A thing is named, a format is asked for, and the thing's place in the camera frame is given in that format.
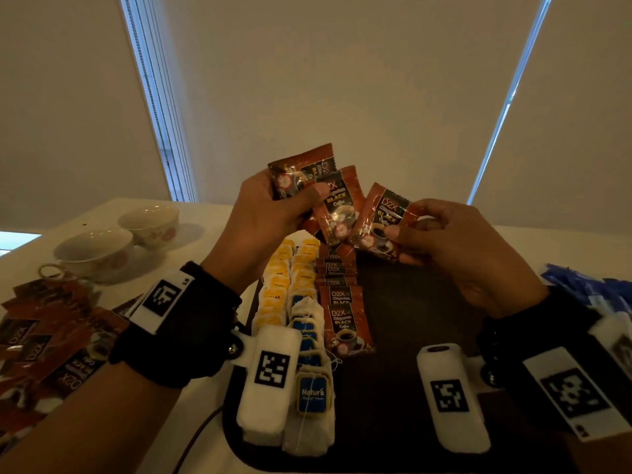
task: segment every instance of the white table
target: white table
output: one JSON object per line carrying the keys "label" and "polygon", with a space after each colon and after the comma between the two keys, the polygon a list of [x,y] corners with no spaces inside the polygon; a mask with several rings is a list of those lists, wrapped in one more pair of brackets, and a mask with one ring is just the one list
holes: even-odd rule
{"label": "white table", "polygon": [[[13,286],[35,279],[40,264],[53,262],[52,250],[61,241],[84,230],[115,226],[122,213],[152,202],[149,199],[113,199],[0,257],[0,300],[13,296]],[[189,260],[200,262],[215,244],[231,212],[231,206],[225,205],[174,205],[180,209],[183,227],[176,246],[160,255],[137,248],[137,263],[129,280],[104,287],[99,301],[101,306],[113,308],[142,293],[162,270],[178,268]],[[497,229],[536,270],[545,262],[552,262],[569,265],[591,276],[632,279],[632,237],[506,226]],[[243,322],[249,312],[254,288],[255,285],[250,286],[241,296],[243,303],[239,317]],[[168,474],[172,471],[195,430],[222,403],[231,372],[232,366],[227,364],[214,378],[194,380],[184,389],[139,468],[139,474]],[[218,417],[201,434],[181,472],[242,474],[257,471],[232,453]]]}

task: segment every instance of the dark tray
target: dark tray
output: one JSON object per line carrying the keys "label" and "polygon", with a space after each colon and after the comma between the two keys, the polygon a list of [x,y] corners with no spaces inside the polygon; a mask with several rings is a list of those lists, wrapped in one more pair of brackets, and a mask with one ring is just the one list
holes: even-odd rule
{"label": "dark tray", "polygon": [[[377,352],[345,359],[334,372],[336,442],[325,456],[297,458],[243,442],[236,415],[246,379],[235,367],[224,400],[224,435],[249,466],[276,472],[577,472],[561,439],[536,430],[505,392],[479,396],[492,441],[486,454],[453,454],[438,442],[416,355],[423,346],[459,344],[478,354],[484,313],[429,269],[358,255],[358,281]],[[257,311],[252,304],[248,327]]]}

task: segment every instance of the white porcelain cup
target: white porcelain cup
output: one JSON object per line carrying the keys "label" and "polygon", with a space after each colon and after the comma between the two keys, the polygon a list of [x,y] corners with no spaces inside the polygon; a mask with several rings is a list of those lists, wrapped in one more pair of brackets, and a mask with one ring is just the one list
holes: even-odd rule
{"label": "white porcelain cup", "polygon": [[125,213],[118,225],[134,235],[134,242],[148,250],[170,244],[178,236],[180,210],[169,205],[137,208]]}
{"label": "white porcelain cup", "polygon": [[77,278],[106,282],[130,265],[133,237],[124,229],[86,231],[57,246],[52,255]]}

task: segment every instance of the hand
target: hand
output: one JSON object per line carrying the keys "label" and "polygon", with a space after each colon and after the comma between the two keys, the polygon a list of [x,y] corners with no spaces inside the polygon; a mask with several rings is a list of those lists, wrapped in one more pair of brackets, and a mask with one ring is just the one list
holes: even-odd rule
{"label": "hand", "polygon": [[265,169],[241,184],[224,232],[201,263],[237,294],[261,277],[283,238],[298,229],[302,215],[329,195],[329,185],[319,182],[293,198],[273,201],[271,179]]}
{"label": "hand", "polygon": [[503,317],[535,306],[549,290],[522,257],[473,206],[423,199],[431,218],[417,226],[392,225],[384,232],[399,243],[399,261],[430,264],[454,280],[465,299]]}

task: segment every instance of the black cable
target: black cable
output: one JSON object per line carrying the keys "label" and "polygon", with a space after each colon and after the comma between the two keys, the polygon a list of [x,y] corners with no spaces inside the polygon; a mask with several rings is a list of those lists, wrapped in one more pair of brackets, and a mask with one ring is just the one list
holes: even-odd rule
{"label": "black cable", "polygon": [[194,436],[191,438],[189,443],[186,445],[186,448],[185,448],[184,452],[182,452],[182,455],[178,459],[178,464],[176,464],[176,467],[173,469],[173,472],[171,474],[178,474],[180,472],[180,468],[182,467],[182,464],[185,463],[186,456],[189,454],[189,451],[191,451],[191,448],[194,446],[195,441],[197,440],[198,437],[200,437],[201,432],[204,430],[204,428],[206,426],[208,426],[209,422],[213,421],[213,419],[215,419],[215,416],[217,416],[218,414],[220,414],[220,412],[222,412],[222,409],[224,409],[224,405],[221,405],[217,409],[215,409],[209,415],[209,417],[207,417],[204,420],[204,422],[200,425],[198,430],[195,431]]}

